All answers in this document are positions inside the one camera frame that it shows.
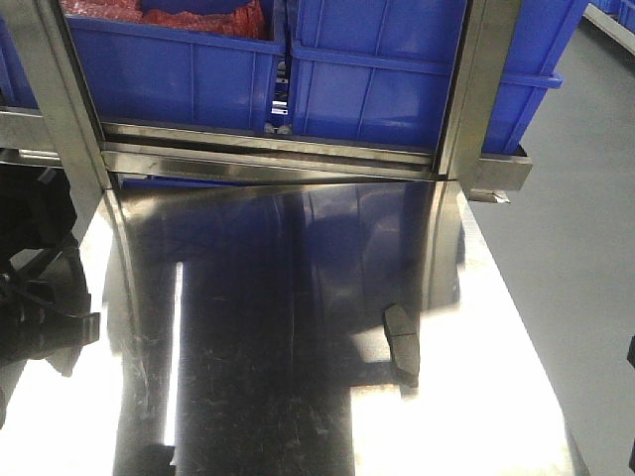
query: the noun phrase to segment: red netting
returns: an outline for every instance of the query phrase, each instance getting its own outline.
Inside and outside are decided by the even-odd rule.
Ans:
[[[267,39],[260,0],[252,0],[233,13],[214,15],[198,15],[191,12],[170,14],[162,10],[150,10],[144,15],[141,12],[140,0],[61,0],[61,4],[67,13],[74,15]]]
[[[85,1],[62,0],[65,12],[86,17],[106,18],[108,20],[120,20],[124,22],[138,23],[143,17],[140,10],[114,5],[115,1],[123,3],[126,0],[94,0],[110,2],[111,5],[87,3]]]

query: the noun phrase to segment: red bag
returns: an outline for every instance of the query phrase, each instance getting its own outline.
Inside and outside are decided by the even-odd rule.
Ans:
[[[83,15],[86,17],[106,18],[108,20],[119,20],[134,23],[140,22],[141,18],[143,17],[143,13],[140,10],[134,10],[131,8],[125,8],[116,5],[97,5],[94,3],[87,3],[85,1],[71,0],[63,0],[61,3],[63,10],[71,15]]]

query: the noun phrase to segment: metal edge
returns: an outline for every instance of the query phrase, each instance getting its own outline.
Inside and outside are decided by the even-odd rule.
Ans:
[[[616,41],[631,55],[635,55],[635,34],[620,25],[594,5],[588,5],[584,18]]]

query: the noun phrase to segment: stainless steel surface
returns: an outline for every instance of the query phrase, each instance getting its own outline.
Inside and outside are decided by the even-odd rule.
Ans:
[[[483,203],[510,203],[510,199],[504,190],[490,190],[484,188],[473,188],[471,201],[482,201]]]
[[[378,161],[364,161],[352,158],[331,158],[326,156],[307,156],[291,152],[254,152],[253,154],[228,154],[201,150],[172,149],[167,147],[141,146],[136,144],[106,143],[103,151],[104,161],[111,170],[125,170],[134,173],[132,168],[148,170],[146,174],[165,174],[166,167],[181,166],[194,168],[195,165],[215,164],[267,169],[263,175],[285,176],[292,171],[300,171],[303,177],[323,177],[348,175],[355,177],[381,179],[425,179],[427,175],[420,166],[408,164],[387,164]]]
[[[25,151],[23,155],[20,151],[15,149],[4,149],[0,151],[0,164],[13,166],[53,167],[55,169],[62,167],[60,157],[55,153],[33,153],[33,151]]]
[[[520,190],[533,166],[528,157],[481,157],[472,188]]]
[[[39,110],[0,108],[0,148],[54,152],[55,145]]]
[[[3,0],[0,14],[18,50],[71,186],[78,233],[109,179],[102,138],[64,14],[57,0]]]
[[[37,110],[0,108],[0,140],[22,149],[0,162],[58,167]],[[123,174],[167,175],[268,182],[361,179],[439,179],[427,165],[430,156],[409,151],[312,143],[308,139],[256,137],[209,130],[103,123],[106,167]],[[519,156],[484,156],[475,186],[520,189],[531,161]]]
[[[617,23],[615,19],[606,15],[595,5],[589,4],[586,7],[584,18],[624,47],[631,55],[635,55],[635,34],[633,32]]]
[[[435,172],[469,194],[522,0],[467,2]]]
[[[101,340],[69,379],[11,371],[3,472],[168,474],[174,446],[178,476],[585,474],[456,183],[107,198],[81,245]],[[393,303],[420,325],[417,390]]]
[[[178,126],[157,125],[151,123],[118,124],[103,123],[104,132],[110,142],[133,142],[144,144],[152,140],[154,145],[188,144],[191,148],[201,146],[229,146],[236,150],[264,150],[297,152],[338,158],[366,159],[382,162],[398,162],[429,166],[433,156],[415,148],[389,149],[381,145],[346,143],[329,139],[292,136],[256,136],[245,131],[223,131],[191,126],[189,129]]]

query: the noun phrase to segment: metal frame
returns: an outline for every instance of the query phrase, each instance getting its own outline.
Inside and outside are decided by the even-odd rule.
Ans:
[[[588,4],[584,11],[584,18],[615,40],[631,55],[635,55],[635,33],[617,23],[595,5]]]
[[[63,166],[81,216],[110,188],[108,172],[261,183],[458,180],[519,189],[531,162],[481,157],[522,0],[468,0],[436,153],[165,124],[100,123],[58,0],[3,0],[40,111],[1,108],[0,162]]]

